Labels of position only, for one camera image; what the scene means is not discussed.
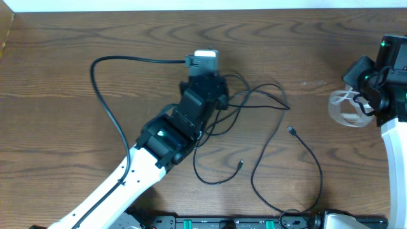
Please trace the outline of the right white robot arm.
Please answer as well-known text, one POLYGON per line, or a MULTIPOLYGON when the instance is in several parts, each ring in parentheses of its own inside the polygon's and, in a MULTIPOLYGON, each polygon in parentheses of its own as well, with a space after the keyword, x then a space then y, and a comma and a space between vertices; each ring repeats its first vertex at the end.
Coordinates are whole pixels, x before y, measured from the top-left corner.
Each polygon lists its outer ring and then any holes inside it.
POLYGON ((384 35, 375 61, 363 55, 342 76, 373 109, 389 165, 389 228, 406 228, 406 36, 384 35))

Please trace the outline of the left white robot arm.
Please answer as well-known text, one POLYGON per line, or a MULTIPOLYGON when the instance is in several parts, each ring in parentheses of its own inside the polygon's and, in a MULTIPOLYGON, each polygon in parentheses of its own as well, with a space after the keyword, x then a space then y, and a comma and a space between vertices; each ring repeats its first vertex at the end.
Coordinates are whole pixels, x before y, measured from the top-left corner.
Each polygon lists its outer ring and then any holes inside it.
POLYGON ((180 84, 172 114, 148 121, 135 144, 108 178, 51 228, 109 228, 147 189, 180 164, 197 146, 215 110, 228 107, 221 76, 192 76, 180 84))

